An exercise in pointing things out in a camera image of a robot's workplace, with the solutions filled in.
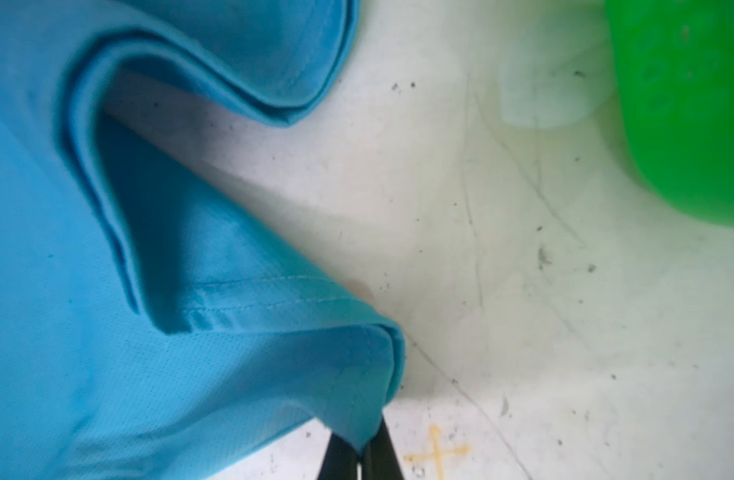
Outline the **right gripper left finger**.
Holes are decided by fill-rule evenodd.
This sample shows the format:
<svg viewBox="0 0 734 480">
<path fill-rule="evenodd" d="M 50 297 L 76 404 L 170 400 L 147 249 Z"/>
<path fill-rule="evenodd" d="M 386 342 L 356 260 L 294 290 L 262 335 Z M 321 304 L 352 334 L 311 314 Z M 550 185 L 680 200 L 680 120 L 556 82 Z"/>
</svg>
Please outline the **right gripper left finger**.
<svg viewBox="0 0 734 480">
<path fill-rule="evenodd" d="M 341 437 L 332 434 L 318 474 L 318 480 L 358 480 L 360 457 Z"/>
</svg>

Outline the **green plastic basket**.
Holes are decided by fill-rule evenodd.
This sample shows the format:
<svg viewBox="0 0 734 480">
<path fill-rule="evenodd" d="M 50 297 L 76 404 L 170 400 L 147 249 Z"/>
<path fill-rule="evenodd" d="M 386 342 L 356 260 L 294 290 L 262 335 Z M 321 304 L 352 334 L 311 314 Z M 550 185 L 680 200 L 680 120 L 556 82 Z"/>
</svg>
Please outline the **green plastic basket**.
<svg viewBox="0 0 734 480">
<path fill-rule="evenodd" d="M 645 184 L 734 228 L 734 1 L 608 1 L 623 125 Z"/>
</svg>

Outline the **light blue t shirt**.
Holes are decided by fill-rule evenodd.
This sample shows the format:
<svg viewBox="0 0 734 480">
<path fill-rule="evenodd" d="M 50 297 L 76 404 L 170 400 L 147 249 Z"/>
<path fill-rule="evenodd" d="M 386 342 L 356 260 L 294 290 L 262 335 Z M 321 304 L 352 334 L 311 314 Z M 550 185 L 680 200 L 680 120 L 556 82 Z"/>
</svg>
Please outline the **light blue t shirt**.
<svg viewBox="0 0 734 480">
<path fill-rule="evenodd" d="M 107 111 L 125 70 L 270 126 L 355 1 L 0 1 L 0 479 L 203 479 L 311 419 L 359 454 L 400 328 Z"/>
</svg>

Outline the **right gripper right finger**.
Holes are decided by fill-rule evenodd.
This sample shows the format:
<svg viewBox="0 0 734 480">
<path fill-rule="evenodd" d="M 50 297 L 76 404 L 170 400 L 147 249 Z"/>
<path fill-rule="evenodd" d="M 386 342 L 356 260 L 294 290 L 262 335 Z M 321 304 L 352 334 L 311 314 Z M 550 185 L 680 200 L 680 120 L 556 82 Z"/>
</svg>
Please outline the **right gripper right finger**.
<svg viewBox="0 0 734 480">
<path fill-rule="evenodd" d="M 360 465 L 363 480 L 404 480 L 385 420 L 364 448 Z"/>
</svg>

